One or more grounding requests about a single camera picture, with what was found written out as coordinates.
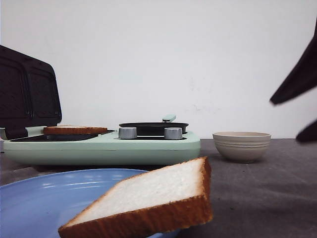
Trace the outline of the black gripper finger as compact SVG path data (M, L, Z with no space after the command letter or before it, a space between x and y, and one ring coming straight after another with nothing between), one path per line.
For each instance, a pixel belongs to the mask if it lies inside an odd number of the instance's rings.
M303 129L297 136L296 140L299 143L311 143L317 141L317 122L313 122Z
M317 32L299 61L270 98L277 105L294 99L317 85Z

